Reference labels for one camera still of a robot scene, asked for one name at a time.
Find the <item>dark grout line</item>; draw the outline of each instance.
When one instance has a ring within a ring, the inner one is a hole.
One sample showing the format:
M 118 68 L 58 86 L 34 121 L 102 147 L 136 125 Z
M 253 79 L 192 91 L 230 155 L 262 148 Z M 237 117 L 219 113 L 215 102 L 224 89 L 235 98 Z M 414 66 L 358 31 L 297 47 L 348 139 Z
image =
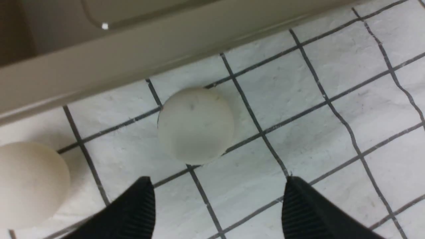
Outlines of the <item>dark grout line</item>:
M 387 138 L 387 139 L 386 139 L 386 140 L 384 140 L 384 141 L 381 141 L 380 143 L 376 144 L 374 147 L 372 147 L 372 148 L 369 148 L 369 149 L 365 150 L 365 151 L 362 153 L 362 155 L 363 155 L 363 156 L 366 156 L 366 155 L 368 155 L 368 154 L 372 153 L 373 151 L 375 151 L 375 150 L 379 149 L 380 147 L 382 147 L 382 146 L 384 146 L 384 145 L 388 144 L 389 142 L 391 142 L 391 141 L 393 141 L 393 140 L 395 140 L 395 139 L 399 138 L 400 136 L 403 136 L 403 135 L 405 135 L 405 134 L 407 134 L 407 133 L 410 133 L 410 132 L 412 132 L 412 131 L 413 131 L 413 130 L 415 130 L 415 129 L 418 129 L 418 128 L 420 128 L 421 126 L 423 126 L 423 123 L 422 123 L 422 122 L 421 122 L 421 123 L 418 123 L 418 124 L 415 124 L 414 126 L 412 126 L 412 127 L 410 127 L 410 128 L 407 128 L 407 129 L 405 129 L 405 130 L 403 130 L 403 131 L 401 131 L 401 132 L 399 132 L 399 133 L 397 133 L 397 134 L 395 134 L 395 135 L 393 135 L 393 136 L 391 136 L 391 137 Z
M 415 62 L 415 61 L 417 61 L 417 60 L 419 60 L 419 59 L 421 59 L 423 57 L 425 57 L 425 52 L 424 53 L 421 53 L 421 54 L 419 54 L 419 55 L 417 55 L 415 57 L 413 57 L 412 59 L 408 59 L 407 61 L 405 61 L 405 62 L 403 62 L 403 63 L 401 63 L 401 64 L 393 67 L 393 69 L 394 69 L 394 71 L 396 71 L 396 70 L 398 70 L 400 68 L 403 68 L 403 67 L 409 65 L 410 63 L 413 63 L 413 62 Z
M 315 82 L 316 82 L 316 84 L 319 88 L 320 93 L 322 94 L 323 98 L 325 99 L 325 101 L 328 102 L 328 105 L 329 105 L 330 104 L 329 98 L 328 98 L 325 90 L 323 89 L 322 84 L 319 81 L 319 77 L 317 76 L 317 73 L 314 70 L 312 63 L 310 62 L 309 58 L 307 57 L 307 54 L 304 50 L 304 47 L 301 45 L 300 40 L 298 39 L 297 35 L 295 35 L 294 31 L 292 29 L 289 29 L 289 32 L 291 33 L 292 38 L 294 38 L 294 41 L 296 42 L 298 48 L 300 49 L 301 55 L 303 56 L 303 59 L 306 62 L 311 74 L 313 75 L 313 78 L 314 78 L 314 80 L 315 80 Z
M 14 230 L 9 229 L 8 232 L 9 232 L 10 239 L 16 239 L 16 234 Z
M 219 237 L 220 237 L 220 235 L 217 233 L 215 235 L 208 237 L 207 239 L 216 239 L 216 238 L 219 238 Z
M 199 193 L 201 194 L 202 200 L 204 201 L 205 205 L 207 206 L 208 212 L 210 213 L 210 216 L 212 218 L 212 221 L 214 222 L 215 227 L 217 228 L 218 234 L 221 237 L 221 239 L 226 239 L 226 236 L 224 235 L 223 229 L 221 228 L 220 222 L 218 221 L 217 216 L 215 215 L 215 212 L 207 198 L 207 195 L 205 194 L 205 191 L 199 182 L 198 177 L 195 174 L 195 171 L 190 165 L 187 165 L 187 169 L 189 169 L 190 175 L 192 176 L 193 181 L 196 184 L 196 187 L 198 188 Z
M 342 30 L 342 29 L 344 29 L 344 28 L 346 28 L 346 27 L 350 26 L 351 24 L 354 24 L 354 23 L 356 23 L 356 22 L 358 22 L 358 21 L 359 21 L 358 19 L 350 20 L 350 21 L 348 21 L 348 22 L 346 22 L 346 23 L 344 23 L 344 24 L 340 25 L 340 26 L 339 26 L 339 27 L 337 27 L 337 28 L 334 28 L 334 29 L 332 29 L 332 30 L 330 30 L 330 31 L 328 31 L 328 32 L 325 32 L 325 33 L 323 33 L 323 34 L 321 34 L 321 35 L 318 35 L 318 36 L 316 36 L 316 37 L 313 37 L 313 38 L 311 38 L 311 39 L 309 39 L 309 40 L 306 40 L 306 41 L 302 42 L 302 43 L 301 43 L 301 46 L 308 45 L 308 44 L 313 43 L 313 42 L 315 42 L 315 41 L 317 41 L 317 40 L 320 40 L 320 39 L 322 39 L 322 38 L 324 38 L 324 37 L 327 37 L 327 36 L 329 36 L 329 35 L 332 35 L 332 34 L 334 34 L 335 32 L 340 31 L 340 30 Z
M 402 4 L 402 3 L 404 3 L 404 2 L 407 2 L 407 1 L 409 1 L 409 0 L 400 0 L 400 1 L 396 1 L 396 2 L 394 2 L 394 3 L 391 3 L 390 5 L 387 5 L 387 6 L 383 7 L 383 8 L 381 8 L 381 9 L 379 9 L 378 11 L 372 12 L 371 14 L 368 14 L 368 15 L 366 15 L 366 16 L 364 16 L 364 17 L 359 17 L 359 18 L 360 18 L 361 20 L 366 20 L 366 19 L 368 19 L 368 18 L 371 18 L 371 17 L 374 17 L 374 16 L 378 15 L 379 13 L 381 13 L 381 12 L 383 12 L 383 11 L 385 11 L 385 10 L 388 10 L 388 9 L 390 9 L 390 8 L 394 7 L 394 6 L 397 6 L 397 5 Z
M 365 86 L 365 85 L 367 85 L 367 84 L 369 84 L 369 83 L 374 82 L 374 81 L 375 81 L 375 80 L 377 80 L 377 79 L 380 79 L 380 78 L 381 78 L 381 77 L 383 77 L 383 76 L 386 76 L 386 75 L 387 75 L 387 74 L 389 74 L 389 73 L 390 73 L 390 71 L 389 71 L 389 70 L 383 71 L 383 72 L 381 72 L 381 73 L 379 73 L 379 74 L 377 74 L 377 75 L 375 75 L 375 76 L 371 77 L 370 79 L 365 80 L 365 81 L 363 81 L 362 83 L 357 84 L 356 86 L 354 86 L 354 87 L 352 87 L 352 88 L 350 88 L 350 89 L 348 89 L 348 90 L 346 90 L 346 91 L 344 91 L 344 92 L 341 92 L 341 93 L 337 94 L 336 96 L 334 96 L 334 97 L 330 98 L 329 100 L 330 100 L 331 102 L 333 102 L 333 101 L 335 101 L 335 100 L 337 100 L 337 99 L 339 99 L 339 98 L 341 98 L 341 97 L 343 97 L 343 96 L 346 96 L 346 95 L 348 95 L 349 93 L 351 93 L 351 92 L 353 92 L 353 91 L 355 91 L 355 90 L 357 90 L 357 89 L 359 89 L 359 88 L 361 88 L 361 87 L 363 87 L 363 86 Z
M 223 59 L 224 65 L 226 66 L 227 71 L 229 72 L 229 75 L 232 77 L 233 83 L 236 86 L 236 89 L 238 90 L 239 94 L 241 95 L 242 101 L 244 102 L 244 105 L 246 107 L 246 109 L 248 110 L 249 115 L 251 116 L 251 119 L 253 120 L 255 126 L 257 127 L 258 132 L 260 133 L 261 137 L 264 140 L 264 143 L 266 144 L 266 146 L 269 148 L 270 152 L 272 153 L 273 157 L 275 158 L 275 160 L 278 162 L 279 166 L 281 167 L 285 177 L 289 176 L 288 170 L 285 167 L 285 165 L 283 164 L 283 161 L 280 159 L 279 155 L 276 153 L 275 149 L 272 147 L 272 145 L 270 144 L 269 140 L 266 137 L 266 134 L 264 133 L 264 131 L 261 129 L 260 123 L 258 123 L 257 118 L 254 115 L 254 112 L 251 109 L 251 106 L 248 103 L 247 97 L 245 96 L 244 91 L 242 90 L 241 86 L 239 85 L 236 77 L 234 76 L 232 69 L 230 68 L 230 65 L 226 59 L 226 56 L 221 53 L 221 58 Z
M 412 201 L 406 203 L 406 205 L 402 206 L 401 208 L 399 208 L 397 211 L 394 212 L 394 215 L 397 216 L 398 214 L 406 211 L 407 209 L 409 209 L 411 206 L 419 203 L 420 201 L 425 199 L 425 194 L 423 194 L 422 196 L 419 196 L 415 199 L 413 199 Z
M 231 76 L 228 76 L 228 77 L 225 77 L 225 78 L 223 78 L 221 80 L 218 80 L 216 82 L 213 82 L 211 84 L 208 84 L 208 85 L 204 86 L 204 88 L 205 89 L 211 89 L 211 88 L 214 88 L 214 87 L 216 87 L 216 86 L 218 86 L 218 85 L 220 85 L 220 84 L 222 84 L 224 82 L 227 82 L 227 81 L 229 81 L 231 79 L 232 79 Z
M 70 151 L 70 150 L 72 150 L 72 149 L 76 148 L 76 147 L 78 147 L 78 143 L 77 143 L 77 142 L 75 142 L 75 143 L 73 143 L 73 144 L 71 144 L 71 145 L 68 145 L 68 146 L 66 146 L 66 147 L 63 147 L 62 149 L 59 149 L 59 150 L 57 151 L 57 153 L 58 153 L 58 154 L 63 154 L 63 153 L 65 153 L 65 152 L 68 152 L 68 151 Z
M 348 165 L 351 165 L 352 163 L 354 163 L 355 161 L 357 161 L 357 160 L 359 160 L 359 159 L 360 159 L 360 157 L 357 155 L 357 156 L 353 157 L 352 159 L 350 159 L 350 160 L 348 160 L 348 161 L 344 162 L 343 164 L 341 164 L 341 165 L 339 165 L 339 166 L 335 167 L 334 169 L 332 169 L 332 170 L 328 171 L 327 173 L 325 173 L 325 174 L 323 174 L 323 175 L 319 176 L 318 178 L 314 179 L 314 180 L 313 180 L 313 181 L 311 181 L 309 184 L 310 184 L 310 185 L 314 185 L 314 184 L 316 184 L 316 183 L 318 183 L 318 182 L 322 181 L 323 179 L 325 179 L 325 178 L 327 178 L 327 177 L 329 177 L 329 176 L 333 175 L 334 173 L 338 172 L 339 170 L 341 170 L 341 169 L 343 169 L 343 168 L 347 167 Z
M 68 226 L 68 227 L 66 227 L 66 228 L 64 228 L 62 230 L 59 230 L 59 231 L 57 231 L 57 232 L 55 232 L 53 234 L 50 234 L 49 236 L 47 236 L 47 237 L 45 237 L 43 239 L 55 239 L 55 238 L 57 238 L 59 236 L 62 236 L 65 233 L 72 232 L 75 229 L 77 229 L 79 226 L 81 226 L 82 224 L 84 224 L 86 221 L 88 221 L 90 218 L 91 218 L 91 216 L 86 217 L 83 220 L 78 221 L 78 222 L 72 224 L 71 226 Z
M 388 220 L 391 220 L 392 216 L 391 215 L 387 215 L 384 218 L 382 218 L 380 221 L 376 222 L 375 224 L 373 224 L 372 226 L 369 227 L 370 230 L 375 230 L 378 227 L 380 227 L 382 224 L 386 223 Z
M 108 134 L 108 133 L 112 132 L 112 131 L 115 131 L 117 129 L 123 128 L 123 127 L 128 126 L 128 125 L 131 125 L 131 124 L 133 124 L 133 123 L 135 123 L 137 121 L 140 121 L 140 120 L 142 120 L 142 119 L 144 119 L 146 117 L 149 117 L 149 116 L 151 116 L 151 115 L 153 115 L 153 114 L 155 114 L 156 112 L 159 112 L 159 111 L 161 111 L 161 108 L 160 107 L 157 107 L 155 109 L 152 109 L 152 110 L 150 110 L 150 111 L 148 111 L 146 113 L 143 113 L 143 114 L 141 114 L 139 116 L 136 116 L 136 117 L 134 117 L 132 119 L 129 119 L 129 120 L 127 120 L 127 121 L 125 121 L 125 122 L 123 122 L 123 123 L 121 123 L 119 125 L 113 126 L 111 128 L 107 128 L 105 130 L 100 131 L 99 133 L 92 134 L 92 135 L 90 135 L 90 136 L 82 139 L 82 142 L 83 143 L 87 143 L 87 142 L 89 142 L 91 140 L 94 140 L 96 138 L 99 138 L 99 137 L 101 137 L 101 136 L 103 136 L 105 134 Z
M 159 182 L 154 183 L 154 184 L 153 184 L 153 187 L 154 187 L 154 188 L 157 188 L 157 187 L 159 187 L 159 186 L 162 186 L 162 185 L 166 184 L 167 182 L 170 182 L 170 181 L 172 181 L 173 179 L 176 179 L 176 178 L 178 178 L 178 177 L 180 177 L 180 176 L 182 176 L 182 175 L 184 175 L 184 174 L 188 173 L 189 171 L 190 171 L 190 169 L 186 168 L 186 169 L 184 169 L 184 170 L 182 170 L 182 171 L 180 171 L 180 172 L 178 172 L 178 173 L 176 173 L 176 174 L 171 175 L 170 177 L 168 177 L 168 178 L 166 178 L 166 179 L 163 179 L 163 180 L 161 180 L 161 181 L 159 181 Z
M 190 167 L 190 170 L 195 170 L 195 169 L 197 169 L 197 168 L 200 168 L 200 167 L 202 167 L 202 165 L 189 165 L 189 167 Z
M 156 93 L 155 88 L 153 87 L 152 82 L 150 81 L 150 79 L 149 79 L 149 78 L 148 78 L 148 79 L 146 79 L 146 82 L 147 82 L 147 85 L 149 86 L 149 90 L 150 90 L 150 92 L 151 92 L 151 94 L 152 94 L 153 98 L 155 99 L 156 104 L 157 104 L 159 107 L 161 107 L 161 108 L 162 108 L 162 103 L 161 103 L 161 101 L 159 100 L 158 94 Z
M 110 204 L 109 199 L 106 196 L 105 189 L 103 188 L 102 182 L 100 181 L 99 175 L 96 171 L 96 168 L 93 164 L 93 161 L 91 160 L 90 154 L 88 153 L 87 148 L 84 145 L 84 142 L 81 140 L 81 136 L 78 132 L 77 126 L 75 125 L 74 119 L 72 118 L 71 112 L 68 109 L 68 106 L 65 105 L 63 107 L 63 110 L 65 111 L 65 115 L 68 119 L 69 125 L 71 126 L 72 132 L 74 133 L 75 138 L 77 139 L 77 143 L 80 146 L 81 151 L 85 156 L 85 159 L 86 159 L 87 164 L 88 164 L 88 166 L 91 170 L 91 173 L 93 174 L 93 178 L 96 181 L 97 188 L 99 189 L 99 192 L 100 192 L 100 195 L 102 196 L 103 202 L 105 203 L 105 205 L 108 206 Z
M 394 211 L 394 215 L 397 216 L 400 213 L 406 211 L 407 209 L 409 209 L 410 207 L 414 206 L 415 204 L 419 203 L 420 201 L 423 201 L 425 199 L 425 194 L 413 199 L 412 201 L 406 203 L 404 206 L 402 206 L 401 208 L 399 208 L 397 211 Z M 379 222 L 373 224 L 372 226 L 369 227 L 369 229 L 374 230 L 376 228 L 378 228 L 380 225 L 386 223 L 388 220 L 391 219 L 391 215 L 387 215 L 384 218 L 382 218 Z
M 228 233 L 229 231 L 231 231 L 231 230 L 233 230 L 233 229 L 237 228 L 238 226 L 240 226 L 240 225 L 242 225 L 242 224 L 246 223 L 247 221 L 249 221 L 251 218 L 255 217 L 256 215 L 258 215 L 258 214 L 260 214 L 260 213 L 264 212 L 265 210 L 267 210 L 267 209 L 271 208 L 272 206 L 274 206 L 274 205 L 276 205 L 276 204 L 278 204 L 278 203 L 282 202 L 282 200 L 283 200 L 283 196 L 281 196 L 281 197 L 279 197 L 279 198 L 277 198 L 277 199 L 273 200 L 272 202 L 270 202 L 270 203 L 268 203 L 268 204 L 264 205 L 263 207 L 261 207 L 261 208 L 259 208 L 259 209 L 255 210 L 255 211 L 254 211 L 253 213 L 251 213 L 250 215 L 248 215 L 248 216 L 244 217 L 243 219 L 241 219 L 241 220 L 237 221 L 236 223 L 234 223 L 234 224 L 230 225 L 230 226 L 229 226 L 228 228 L 226 228 L 223 232 L 224 232 L 224 233 Z
M 256 68 L 258 68 L 258 67 L 260 67 L 260 66 L 262 66 L 262 65 L 265 65 L 265 64 L 267 64 L 267 63 L 269 63 L 269 62 L 271 62 L 271 61 L 273 61 L 273 60 L 275 60 L 275 59 L 277 59 L 277 58 L 280 58 L 280 57 L 282 57 L 282 56 L 284 56 L 284 55 L 287 55 L 287 54 L 289 54 L 289 53 L 291 53 L 291 52 L 293 52 L 293 51 L 296 51 L 298 49 L 298 47 L 296 47 L 296 46 L 293 46 L 293 47 L 291 47 L 291 48 L 289 48 L 289 49 L 286 49 L 286 50 L 284 50 L 284 51 L 282 51 L 282 52 L 279 52 L 279 53 L 277 53 L 276 55 L 274 55 L 274 56 L 271 56 L 271 57 L 269 57 L 269 58 L 267 58 L 267 59 L 265 59 L 265 60 L 262 60 L 262 61 L 260 61 L 260 62 L 258 62 L 258 63 L 256 63 L 256 64 L 254 64 L 254 65 L 252 65 L 252 66 L 250 66 L 250 67 L 248 67 L 248 68 L 245 68 L 245 69 L 243 69 L 243 70 L 241 70 L 241 71 L 239 71 L 239 72 L 237 72 L 237 73 L 235 73 L 235 74 L 232 74 L 233 75 L 233 77 L 238 77 L 238 76 L 241 76 L 241 75 L 243 75 L 243 74 L 245 74 L 245 73 L 247 73 L 247 72 L 249 72 L 249 71 L 252 71 L 252 70 L 254 70 L 254 69 L 256 69 Z
M 260 133 L 255 134 L 255 135 L 253 135 L 253 136 L 251 136 L 251 137 L 249 137 L 247 139 L 244 139 L 244 140 L 240 141 L 239 143 L 237 143 L 237 144 L 235 144 L 233 146 L 230 146 L 228 149 L 226 149 L 226 151 L 224 152 L 223 155 L 228 154 L 228 153 L 232 152 L 233 150 L 238 149 L 238 148 L 244 146 L 245 144 L 258 139 L 259 137 L 261 137 L 261 134 Z
M 357 13 L 357 11 L 356 11 L 354 8 L 352 8 L 352 11 L 353 11 L 353 12 L 354 12 L 354 14 L 357 16 L 357 18 L 363 22 L 363 24 L 364 24 L 365 28 L 367 29 L 368 33 L 369 33 L 369 34 L 370 34 L 370 35 L 371 35 L 371 36 L 375 39 L 375 41 L 376 41 L 376 43 L 377 43 L 377 45 L 378 45 L 378 47 L 379 47 L 379 49 L 380 49 L 380 51 L 381 51 L 381 53 L 382 53 L 382 56 L 384 57 L 385 63 L 386 63 L 386 65 L 387 65 L 387 67 L 388 67 L 388 70 L 390 71 L 391 77 L 392 77 L 392 78 L 393 78 L 393 80 L 394 80 L 394 83 L 397 85 L 397 87 L 398 87 L 401 91 L 403 91 L 403 92 L 406 94 L 406 96 L 408 97 L 408 99 L 409 99 L 409 101 L 410 101 L 411 105 L 413 105 L 413 107 L 414 107 L 414 108 L 416 109 L 416 111 L 419 113 L 419 116 L 420 116 L 420 119 L 421 119 L 421 121 L 422 121 L 422 124 L 424 124 L 424 123 L 425 123 L 425 119 L 424 119 L 424 116 L 423 116 L 423 114 L 422 114 L 422 111 L 419 109 L 419 107 L 417 107 L 417 105 L 416 105 L 416 104 L 415 104 L 415 102 L 413 101 L 412 96 L 411 96 L 411 95 L 407 92 L 407 90 L 405 90 L 405 89 L 404 89 L 404 88 L 400 85 L 400 83 L 398 82 L 398 79 L 397 79 L 397 77 L 396 77 L 396 75 L 395 75 L 394 69 L 393 69 L 393 68 L 392 68 L 392 66 L 391 66 L 390 60 L 389 60 L 389 58 L 388 58 L 388 55 L 387 55 L 387 53 L 386 53 L 386 51 L 385 51 L 384 47 L 382 46 L 382 42 L 381 42 L 381 41 L 380 41 L 380 40 L 379 40 L 379 39 L 375 36 L 375 34 L 373 34 L 373 32 L 372 32 L 372 30 L 370 29 L 370 27 L 369 27 L 369 25 L 367 24 L 367 22 L 366 22 L 364 19 L 362 19 L 362 18 L 360 17 L 360 15 Z M 394 212 L 392 211 L 392 209 L 391 209 L 390 205 L 388 204 L 388 201 L 385 199 L 385 197 L 384 197 L 383 193 L 382 193 L 382 192 L 381 192 L 381 190 L 379 189 L 378 184 L 376 183 L 376 181 L 375 181 L 375 179 L 374 179 L 374 177 L 373 177 L 373 175 L 372 175 L 372 172 L 371 172 L 371 170 L 370 170 L 370 168 L 369 168 L 369 166 L 368 166 L 368 164 L 367 164 L 367 162 L 366 162 L 366 160 L 364 159 L 364 157 L 363 157 L 363 156 L 361 157 L 361 160 L 362 160 L 363 166 L 364 166 L 364 168 L 365 168 L 365 170 L 366 170 L 366 173 L 367 173 L 367 175 L 369 176 L 369 178 L 370 178 L 370 180 L 371 180 L 371 182 L 372 182 L 373 187 L 375 188 L 375 191 L 378 193 L 379 198 L 382 200 L 382 202 L 384 203 L 385 207 L 387 208 L 388 214 L 392 217 L 392 220 L 393 220 L 394 224 L 396 225 L 396 227 L 397 227 L 398 231 L 400 232 L 401 237 L 402 237 L 403 239 L 407 239 L 407 236 L 406 236 L 406 234 L 405 234 L 405 232 L 404 232 L 403 228 L 402 228 L 402 227 L 401 227 L 401 225 L 398 223 L 398 221 L 397 221 L 397 219 L 396 219 L 396 217 L 395 217 L 395 215 L 394 215 Z
M 295 121 L 295 120 L 297 120 L 297 119 L 299 119 L 299 118 L 303 117 L 304 115 L 307 115 L 307 114 L 309 114 L 309 113 L 311 113 L 311 112 L 313 112 L 313 111 L 315 111 L 315 110 L 317 110 L 317 109 L 319 109 L 319 108 L 321 108 L 321 107 L 323 107 L 323 106 L 325 106 L 325 105 L 327 105 L 327 104 L 328 104 L 328 103 L 327 103 L 326 101 L 323 101 L 323 102 L 321 102 L 321 103 L 319 103 L 319 104 L 317 104 L 317 105 L 315 105 L 315 106 L 313 106 L 313 107 L 311 107 L 311 108 L 309 108 L 309 109 L 307 109 L 307 110 L 304 110 L 303 112 L 301 112 L 301 113 L 299 113 L 299 114 L 296 114 L 296 115 L 292 116 L 292 117 L 291 117 L 291 118 L 289 118 L 289 119 L 286 119 L 286 120 L 284 120 L 284 121 L 282 121 L 282 122 L 279 122 L 279 123 L 277 123 L 277 124 L 275 124 L 275 125 L 273 125 L 273 126 L 271 126 L 271 127 L 267 128 L 267 129 L 265 129 L 265 130 L 264 130 L 264 133 L 265 133 L 265 134 L 271 133 L 271 132 L 273 132 L 273 131 L 277 130 L 278 128 L 280 128 L 280 127 L 282 127 L 282 126 L 284 126 L 284 125 L 287 125 L 287 124 L 289 124 L 290 122 Z

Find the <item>egg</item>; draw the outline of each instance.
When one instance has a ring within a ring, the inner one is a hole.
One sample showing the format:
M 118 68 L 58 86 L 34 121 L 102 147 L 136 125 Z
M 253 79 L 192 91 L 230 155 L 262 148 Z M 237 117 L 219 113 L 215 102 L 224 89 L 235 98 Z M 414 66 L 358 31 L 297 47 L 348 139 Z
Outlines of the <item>egg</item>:
M 232 144 L 235 123 L 227 101 L 213 90 L 189 88 L 164 104 L 158 138 L 172 157 L 200 165 L 221 156 Z
M 0 147 L 0 228 L 27 228 L 48 219 L 65 201 L 70 175 L 64 159 L 37 143 Z

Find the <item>white tile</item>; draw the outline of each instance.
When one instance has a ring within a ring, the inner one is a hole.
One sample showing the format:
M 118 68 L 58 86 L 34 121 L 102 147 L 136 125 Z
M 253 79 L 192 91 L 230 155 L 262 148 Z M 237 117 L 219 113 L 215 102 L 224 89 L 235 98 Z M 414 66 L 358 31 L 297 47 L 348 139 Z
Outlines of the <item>white tile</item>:
M 425 201 L 413 205 L 411 208 L 397 215 L 403 231 L 409 239 L 422 239 L 425 235 Z
M 393 66 L 425 52 L 424 8 L 417 0 L 407 1 L 367 19 Z
M 425 58 L 396 71 L 401 86 L 413 97 L 416 105 L 425 110 Z
M 282 203 L 278 203 L 226 233 L 228 239 L 284 239 L 282 231 Z
M 156 188 L 155 200 L 153 239 L 205 239 L 217 233 L 190 174 Z
M 365 0 L 359 3 L 357 6 L 354 6 L 354 8 L 361 17 L 364 17 L 398 1 L 399 0 Z
M 353 129 L 361 151 L 420 122 L 419 114 L 390 75 L 343 96 L 333 105 Z
M 0 127 L 0 145 L 19 141 L 38 142 L 54 150 L 76 142 L 62 108 Z
M 366 227 L 388 215 L 360 161 L 330 175 L 313 187 Z
M 79 148 L 62 155 L 71 173 L 68 199 L 50 219 L 34 228 L 15 230 L 19 239 L 44 238 L 69 227 L 105 207 L 87 161 Z
M 282 196 L 286 181 L 262 138 L 195 172 L 222 228 Z
M 157 107 L 146 81 L 141 80 L 68 105 L 85 138 Z
M 0 239 L 11 239 L 7 230 L 0 230 Z
M 377 43 L 361 22 L 304 48 L 329 98 L 388 70 Z
M 224 64 L 222 63 L 221 58 L 209 58 L 208 61 L 220 60 L 221 62 L 218 62 L 217 64 L 221 64 L 224 67 Z M 161 78 L 156 79 L 152 82 L 153 86 L 155 87 L 157 94 L 161 101 L 164 103 L 166 99 L 168 99 L 169 96 L 174 94 L 177 91 L 180 91 L 187 87 L 192 86 L 205 86 L 208 85 L 213 81 L 204 81 L 203 83 L 196 83 L 194 82 L 196 78 L 185 78 L 185 77 L 177 77 L 177 78 Z M 239 94 L 235 84 L 232 80 L 226 81 L 222 84 L 217 85 L 216 87 L 211 89 L 212 91 L 216 91 L 220 95 L 225 98 L 232 110 L 233 117 L 235 120 L 235 135 L 233 142 L 238 143 L 246 138 L 249 138 L 250 136 L 258 133 L 258 130 L 252 121 L 251 116 L 248 113 L 247 108 L 244 105 L 244 102 L 242 101 L 241 95 Z
M 365 157 L 393 210 L 425 193 L 425 133 L 420 127 Z
M 229 76 L 220 56 L 215 55 L 150 78 L 162 103 L 174 93 L 190 87 L 204 87 Z
M 323 101 L 299 50 L 249 71 L 237 80 L 263 129 Z
M 374 232 L 385 239 L 402 239 L 400 232 L 391 219 L 376 228 Z
M 186 168 L 162 149 L 157 119 L 158 113 L 85 144 L 110 200 L 141 176 L 156 183 Z
M 303 42 L 333 30 L 356 18 L 356 15 L 350 8 L 341 8 L 327 12 L 312 21 L 294 27 L 293 30 L 300 42 Z
M 296 44 L 289 31 L 283 31 L 231 49 L 225 55 L 233 73 L 237 73 L 293 46 Z
M 288 171 L 310 182 L 357 155 L 326 105 L 267 135 Z

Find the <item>tile floor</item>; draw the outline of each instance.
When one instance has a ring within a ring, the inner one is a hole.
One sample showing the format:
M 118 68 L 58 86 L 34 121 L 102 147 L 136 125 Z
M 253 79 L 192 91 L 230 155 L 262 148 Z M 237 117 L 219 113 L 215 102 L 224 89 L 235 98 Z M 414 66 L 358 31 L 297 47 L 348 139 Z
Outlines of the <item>tile floor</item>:
M 150 79 L 0 128 L 0 145 L 37 141 L 71 170 L 69 199 L 0 239 L 56 239 L 139 176 L 157 198 L 154 238 L 283 238 L 285 176 L 311 182 L 388 239 L 425 235 L 425 9 L 375 0 Z M 234 145 L 202 167 L 163 152 L 162 103 L 205 86 L 229 101 Z

